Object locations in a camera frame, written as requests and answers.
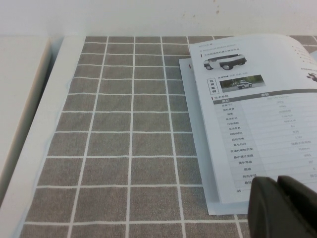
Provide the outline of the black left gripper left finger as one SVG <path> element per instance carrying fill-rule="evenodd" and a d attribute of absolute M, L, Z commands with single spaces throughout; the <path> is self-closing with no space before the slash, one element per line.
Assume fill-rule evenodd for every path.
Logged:
<path fill-rule="evenodd" d="M 252 238 L 300 238 L 304 229 L 283 198 L 277 181 L 268 177 L 252 180 L 248 225 Z"/>

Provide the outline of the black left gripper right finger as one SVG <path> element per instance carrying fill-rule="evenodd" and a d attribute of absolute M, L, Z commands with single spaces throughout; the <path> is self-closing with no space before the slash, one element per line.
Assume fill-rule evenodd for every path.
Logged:
<path fill-rule="evenodd" d="M 277 179 L 282 195 L 296 218 L 296 225 L 301 226 L 305 235 L 301 238 L 317 236 L 317 193 L 290 176 Z"/>

